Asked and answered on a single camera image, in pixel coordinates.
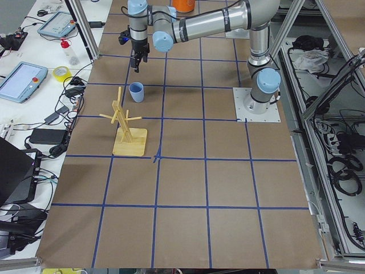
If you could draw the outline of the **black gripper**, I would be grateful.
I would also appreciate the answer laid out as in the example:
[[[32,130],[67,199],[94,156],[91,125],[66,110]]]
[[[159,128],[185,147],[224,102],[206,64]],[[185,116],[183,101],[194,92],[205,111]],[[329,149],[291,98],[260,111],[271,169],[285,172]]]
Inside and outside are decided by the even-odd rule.
[[[134,69],[134,72],[139,73],[141,59],[143,59],[144,63],[148,62],[148,55],[150,53],[148,40],[132,40],[132,51],[131,68]]]

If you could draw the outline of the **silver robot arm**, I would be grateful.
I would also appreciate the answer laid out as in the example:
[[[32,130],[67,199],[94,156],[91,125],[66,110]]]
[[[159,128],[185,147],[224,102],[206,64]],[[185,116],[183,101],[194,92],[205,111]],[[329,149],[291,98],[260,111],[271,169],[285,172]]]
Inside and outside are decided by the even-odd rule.
[[[279,4],[279,1],[236,1],[221,9],[178,19],[174,7],[128,1],[125,15],[129,25],[120,34],[119,43],[131,42],[131,67],[139,72],[140,62],[146,62],[150,53],[149,26],[153,27],[153,46],[162,53],[170,51],[177,43],[236,29],[247,30],[250,38],[248,69],[253,81],[250,96],[254,102],[264,104],[278,90],[278,86],[268,88],[263,76],[270,76],[274,71],[270,67],[273,56],[269,49],[270,21]]]

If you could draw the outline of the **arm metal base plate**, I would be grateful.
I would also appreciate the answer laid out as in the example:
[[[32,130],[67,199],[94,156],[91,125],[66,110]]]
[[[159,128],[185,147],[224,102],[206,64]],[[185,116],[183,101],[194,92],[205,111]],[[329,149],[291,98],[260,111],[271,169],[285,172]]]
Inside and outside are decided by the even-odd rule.
[[[269,102],[258,103],[251,97],[252,88],[233,87],[236,120],[238,122],[280,123],[275,96]]]

